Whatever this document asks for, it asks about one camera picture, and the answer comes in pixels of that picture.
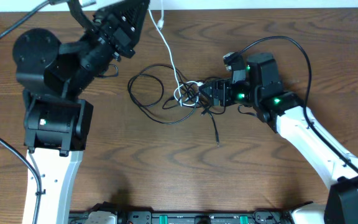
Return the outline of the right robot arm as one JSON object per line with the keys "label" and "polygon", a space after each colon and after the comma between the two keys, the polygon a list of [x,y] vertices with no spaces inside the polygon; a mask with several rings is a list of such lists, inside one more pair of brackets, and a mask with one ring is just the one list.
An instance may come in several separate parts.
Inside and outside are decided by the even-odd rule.
{"label": "right robot arm", "polygon": [[290,142],[329,190],[325,205],[313,202],[283,212],[282,223],[358,223],[358,157],[316,120],[296,93],[286,91],[271,53],[243,59],[224,56],[231,78],[205,82],[201,95],[224,108],[242,105]]}

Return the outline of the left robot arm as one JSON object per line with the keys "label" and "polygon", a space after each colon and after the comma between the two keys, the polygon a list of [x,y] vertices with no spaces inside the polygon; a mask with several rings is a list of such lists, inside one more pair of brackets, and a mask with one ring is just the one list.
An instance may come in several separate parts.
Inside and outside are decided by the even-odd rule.
{"label": "left robot arm", "polygon": [[24,223],[66,223],[82,162],[93,105],[80,94],[105,77],[112,61],[131,58],[140,39],[147,0],[120,1],[88,19],[79,1],[69,1],[83,36],[62,43],[47,29],[31,29],[15,42],[16,79],[23,86],[24,144],[28,173]]}

